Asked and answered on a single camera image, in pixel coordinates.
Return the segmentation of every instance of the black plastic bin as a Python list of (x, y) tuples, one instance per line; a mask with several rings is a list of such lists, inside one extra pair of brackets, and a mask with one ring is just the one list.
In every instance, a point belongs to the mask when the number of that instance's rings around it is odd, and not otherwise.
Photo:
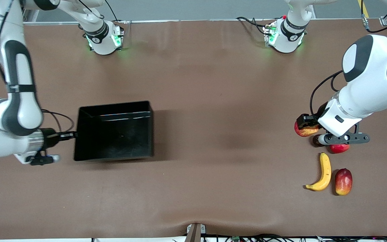
[(75, 161), (112, 161), (153, 156), (153, 110), (149, 101), (79, 109)]

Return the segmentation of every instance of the metal bracket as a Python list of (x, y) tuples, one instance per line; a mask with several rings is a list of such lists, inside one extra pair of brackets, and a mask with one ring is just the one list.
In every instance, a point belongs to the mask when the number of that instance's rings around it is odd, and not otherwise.
[(203, 224), (191, 224), (187, 227), (187, 236), (184, 242), (201, 242), (201, 234), (206, 233), (206, 226)]
[(265, 47), (271, 47), (270, 44), (274, 44), (276, 34), (277, 34), (277, 20), (270, 23), (269, 25), (265, 25), (262, 28), (264, 34)]
[[(187, 230), (186, 230), (186, 233), (189, 233), (189, 230), (190, 228), (192, 227), (192, 225), (194, 224), (190, 224), (188, 227), (187, 227)], [(200, 228), (201, 228), (201, 234), (205, 234), (206, 233), (206, 226), (204, 224), (199, 224), (200, 225)]]
[(370, 136), (366, 133), (360, 133), (359, 123), (355, 124), (355, 132), (351, 133), (347, 131), (342, 136), (337, 137), (331, 133), (326, 133), (322, 135), (316, 135), (313, 138), (313, 143), (316, 145), (335, 145), (335, 144), (364, 144), (370, 141)]
[(379, 21), (382, 26), (387, 26), (387, 19), (384, 16), (380, 16)]

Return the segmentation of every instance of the robotic arm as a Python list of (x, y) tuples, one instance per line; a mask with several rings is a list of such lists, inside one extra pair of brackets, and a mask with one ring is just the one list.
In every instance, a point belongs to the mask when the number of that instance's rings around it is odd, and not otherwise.
[(342, 68), (347, 85), (316, 114), (302, 114), (297, 119), (298, 129), (319, 126), (327, 131), (314, 137), (317, 145), (368, 142), (369, 136), (359, 133), (359, 122), (387, 109), (387, 37), (367, 35), (357, 40), (345, 52)]
[(286, 18), (280, 18), (265, 28), (265, 44), (283, 53), (294, 51), (304, 37), (312, 17), (311, 5), (328, 4), (337, 0), (284, 0), (289, 5)]
[(108, 55), (122, 48), (123, 29), (103, 20), (95, 9), (103, 3), (104, 0), (61, 0), (58, 8), (79, 22), (92, 50)]
[[(91, 6), (103, 3), (102, 0), (83, 1)], [(50, 128), (39, 128), (43, 114), (23, 34), (21, 3), (28, 9), (51, 10), (60, 6), (83, 26), (98, 54), (110, 54), (121, 47), (118, 26), (95, 17), (99, 15), (96, 9), (87, 5), (81, 8), (78, 2), (0, 0), (0, 71), (8, 95), (7, 98), (0, 98), (0, 157), (14, 154), (22, 164), (53, 163), (59, 160), (59, 155), (47, 155), (46, 149), (74, 137), (73, 132), (57, 133)]]

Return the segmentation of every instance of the banana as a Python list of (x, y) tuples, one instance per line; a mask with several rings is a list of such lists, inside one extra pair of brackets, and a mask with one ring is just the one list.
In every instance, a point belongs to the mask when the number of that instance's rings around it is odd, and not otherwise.
[(307, 189), (313, 191), (322, 191), (327, 188), (331, 181), (331, 163), (329, 157), (325, 153), (320, 154), (320, 166), (322, 168), (322, 176), (318, 182), (313, 185), (306, 185)]

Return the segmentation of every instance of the brown mat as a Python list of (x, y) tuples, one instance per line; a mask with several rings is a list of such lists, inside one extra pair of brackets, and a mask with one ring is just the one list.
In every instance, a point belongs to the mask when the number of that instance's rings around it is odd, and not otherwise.
[[(370, 143), (330, 155), (352, 171), (348, 196), (303, 188), (326, 149), (297, 136), (295, 119), (366, 33), (361, 20), (308, 31), (281, 54), (238, 22), (134, 24), (123, 51), (99, 56), (77, 26), (26, 26), (42, 107), (77, 118), (80, 106), (150, 100), (156, 156), (74, 162), (66, 141), (50, 150), (58, 164), (0, 158), (0, 239), (178, 236), (192, 222), (209, 234), (387, 235), (387, 110), (362, 122)], [(315, 108), (331, 95), (324, 85)]]

